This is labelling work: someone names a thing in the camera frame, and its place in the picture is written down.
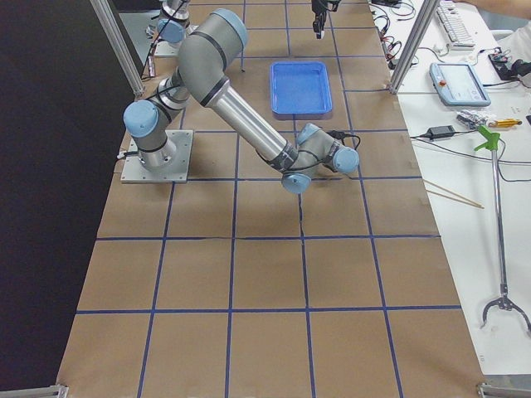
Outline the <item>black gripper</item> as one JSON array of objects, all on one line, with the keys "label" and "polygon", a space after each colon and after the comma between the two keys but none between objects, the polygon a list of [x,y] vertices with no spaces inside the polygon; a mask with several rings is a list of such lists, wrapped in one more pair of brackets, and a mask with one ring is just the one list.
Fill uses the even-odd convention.
[{"label": "black gripper", "polygon": [[315,14],[312,27],[316,35],[324,34],[324,25],[327,20],[327,12],[336,12],[341,0],[312,0],[311,8]]}]

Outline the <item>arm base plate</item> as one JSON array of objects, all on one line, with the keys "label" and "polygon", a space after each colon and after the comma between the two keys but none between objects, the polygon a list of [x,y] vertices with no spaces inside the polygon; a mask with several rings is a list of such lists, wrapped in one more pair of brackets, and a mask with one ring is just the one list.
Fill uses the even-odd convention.
[{"label": "arm base plate", "polygon": [[167,129],[167,142],[157,152],[139,151],[130,139],[120,181],[122,183],[186,183],[192,151],[193,130]]}]

